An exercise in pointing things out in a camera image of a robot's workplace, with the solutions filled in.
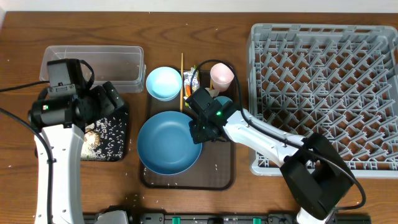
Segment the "brown dried mushroom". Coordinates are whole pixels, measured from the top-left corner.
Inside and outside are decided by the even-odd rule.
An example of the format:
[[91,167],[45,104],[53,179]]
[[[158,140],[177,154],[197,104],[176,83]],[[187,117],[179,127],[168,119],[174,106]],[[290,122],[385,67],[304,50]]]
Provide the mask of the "brown dried mushroom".
[[84,135],[82,152],[92,153],[101,144],[101,136],[96,131],[88,131]]

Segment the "dark blue plate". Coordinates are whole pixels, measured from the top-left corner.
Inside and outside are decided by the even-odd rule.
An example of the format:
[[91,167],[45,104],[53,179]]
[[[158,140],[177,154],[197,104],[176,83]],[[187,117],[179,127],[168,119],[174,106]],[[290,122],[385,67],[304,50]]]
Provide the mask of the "dark blue plate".
[[185,172],[198,160],[202,144],[190,134],[191,117],[164,111],[149,118],[139,131],[137,153],[152,172],[175,175]]

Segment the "light blue plastic bowl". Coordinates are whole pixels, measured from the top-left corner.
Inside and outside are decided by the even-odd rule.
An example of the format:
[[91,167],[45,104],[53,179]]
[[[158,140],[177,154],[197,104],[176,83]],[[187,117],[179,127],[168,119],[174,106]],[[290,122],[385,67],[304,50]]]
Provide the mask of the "light blue plastic bowl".
[[148,93],[159,101],[171,101],[180,94],[180,73],[172,67],[159,67],[146,79]]

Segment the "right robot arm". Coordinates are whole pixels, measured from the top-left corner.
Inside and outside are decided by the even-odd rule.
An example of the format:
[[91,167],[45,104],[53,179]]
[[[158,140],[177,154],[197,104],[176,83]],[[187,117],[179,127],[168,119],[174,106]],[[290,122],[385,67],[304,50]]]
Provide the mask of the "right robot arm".
[[199,88],[187,98],[198,115],[189,123],[194,143],[226,137],[250,147],[279,167],[295,201],[297,223],[328,223],[354,176],[331,142],[321,134],[306,138],[286,133],[228,101],[221,104]]

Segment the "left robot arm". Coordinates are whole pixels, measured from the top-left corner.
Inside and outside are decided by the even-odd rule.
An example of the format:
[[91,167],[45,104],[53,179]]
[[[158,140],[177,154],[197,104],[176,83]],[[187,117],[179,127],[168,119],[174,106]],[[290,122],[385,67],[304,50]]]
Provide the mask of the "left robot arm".
[[94,86],[86,80],[84,60],[65,58],[47,63],[49,87],[29,111],[39,163],[36,223],[84,223],[80,161],[85,128],[128,109],[111,82]]

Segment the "grey plastic dishwasher rack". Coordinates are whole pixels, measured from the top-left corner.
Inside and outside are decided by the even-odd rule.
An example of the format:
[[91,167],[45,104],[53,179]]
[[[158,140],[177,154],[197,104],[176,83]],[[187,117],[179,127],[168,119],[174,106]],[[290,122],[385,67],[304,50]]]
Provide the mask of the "grey plastic dishwasher rack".
[[249,112],[285,132],[323,134],[359,178],[397,177],[397,30],[254,24]]

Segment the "light blue plastic cup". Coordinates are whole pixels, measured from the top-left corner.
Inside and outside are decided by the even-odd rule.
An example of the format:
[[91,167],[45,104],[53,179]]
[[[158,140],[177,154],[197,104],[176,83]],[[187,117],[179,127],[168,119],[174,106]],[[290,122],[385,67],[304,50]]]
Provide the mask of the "light blue plastic cup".
[[219,101],[221,105],[225,105],[227,102],[231,101],[231,99],[227,96],[217,96],[215,100]]

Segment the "crumpled white paper napkin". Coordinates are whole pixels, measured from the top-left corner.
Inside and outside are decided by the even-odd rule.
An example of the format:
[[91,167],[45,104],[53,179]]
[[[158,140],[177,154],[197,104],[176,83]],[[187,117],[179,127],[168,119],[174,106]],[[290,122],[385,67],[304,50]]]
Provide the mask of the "crumpled white paper napkin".
[[219,90],[214,90],[214,89],[211,90],[210,88],[205,88],[205,90],[210,94],[212,98],[217,97],[220,93]]

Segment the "dark brown serving tray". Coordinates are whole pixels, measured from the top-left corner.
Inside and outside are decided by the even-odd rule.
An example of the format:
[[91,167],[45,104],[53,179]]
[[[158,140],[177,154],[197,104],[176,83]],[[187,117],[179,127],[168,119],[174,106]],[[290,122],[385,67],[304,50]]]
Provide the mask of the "dark brown serving tray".
[[[210,72],[199,71],[201,86],[210,85]],[[236,85],[233,84],[221,95],[236,101]],[[147,119],[164,111],[178,111],[179,95],[169,102],[156,100],[148,93]],[[230,142],[203,143],[201,154],[187,171],[176,175],[160,175],[146,168],[140,162],[139,178],[148,188],[153,189],[189,189],[189,190],[226,190],[233,185],[235,178],[235,146]]]

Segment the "clear plastic bin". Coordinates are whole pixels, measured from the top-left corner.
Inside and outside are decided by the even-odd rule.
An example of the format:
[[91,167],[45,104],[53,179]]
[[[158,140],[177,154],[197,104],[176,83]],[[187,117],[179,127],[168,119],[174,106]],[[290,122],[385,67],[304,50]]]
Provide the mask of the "clear plastic bin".
[[39,80],[49,79],[47,62],[65,58],[86,61],[95,73],[93,86],[111,82],[118,93],[144,90],[146,65],[140,46],[123,45],[53,45],[45,49]]

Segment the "orange carrot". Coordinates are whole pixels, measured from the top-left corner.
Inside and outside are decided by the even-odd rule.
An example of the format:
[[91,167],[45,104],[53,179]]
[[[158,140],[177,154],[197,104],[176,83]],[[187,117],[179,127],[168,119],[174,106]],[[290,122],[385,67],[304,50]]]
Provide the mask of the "orange carrot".
[[192,94],[191,86],[185,85],[185,96],[189,97]]

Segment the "crumpled foil snack wrapper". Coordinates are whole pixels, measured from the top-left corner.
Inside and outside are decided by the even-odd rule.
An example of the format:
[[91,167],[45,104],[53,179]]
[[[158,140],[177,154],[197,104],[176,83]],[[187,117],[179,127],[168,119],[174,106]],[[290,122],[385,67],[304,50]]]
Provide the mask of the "crumpled foil snack wrapper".
[[196,69],[197,69],[197,66],[195,65],[190,70],[184,71],[184,73],[183,73],[184,90],[185,90],[185,85],[190,85],[192,92],[196,91],[200,87],[199,71],[195,72]]

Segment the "pink plastic cup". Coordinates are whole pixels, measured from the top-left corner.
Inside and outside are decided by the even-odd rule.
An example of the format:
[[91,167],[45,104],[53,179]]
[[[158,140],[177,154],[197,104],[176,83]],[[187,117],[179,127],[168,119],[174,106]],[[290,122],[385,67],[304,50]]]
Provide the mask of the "pink plastic cup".
[[226,91],[234,79],[232,70],[223,63],[217,63],[210,70],[213,88],[220,92]]

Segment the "wooden chopstick left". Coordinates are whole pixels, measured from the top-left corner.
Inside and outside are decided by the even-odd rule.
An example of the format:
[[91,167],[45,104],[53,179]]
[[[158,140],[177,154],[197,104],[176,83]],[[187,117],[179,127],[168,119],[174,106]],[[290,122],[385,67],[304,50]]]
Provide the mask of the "wooden chopstick left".
[[184,81],[184,77],[183,77],[183,53],[181,53],[181,63],[180,63],[180,78],[182,81],[182,86],[180,88],[180,112],[183,112],[183,94],[184,94],[184,85],[183,85],[183,81]]

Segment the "black rail with green clips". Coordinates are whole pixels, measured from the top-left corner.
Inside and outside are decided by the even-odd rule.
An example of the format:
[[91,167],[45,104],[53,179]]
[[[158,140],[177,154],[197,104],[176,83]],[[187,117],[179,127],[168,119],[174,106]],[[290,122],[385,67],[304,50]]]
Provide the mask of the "black rail with green clips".
[[[123,206],[110,206],[106,213],[122,211],[126,212],[127,222],[111,218],[105,223],[129,223],[129,224],[298,224],[296,215],[289,213],[275,214],[167,214],[167,213],[140,213],[138,210],[129,210]],[[84,223],[96,223],[105,213],[84,213]],[[372,224],[371,217],[367,215],[332,215],[326,224]]]

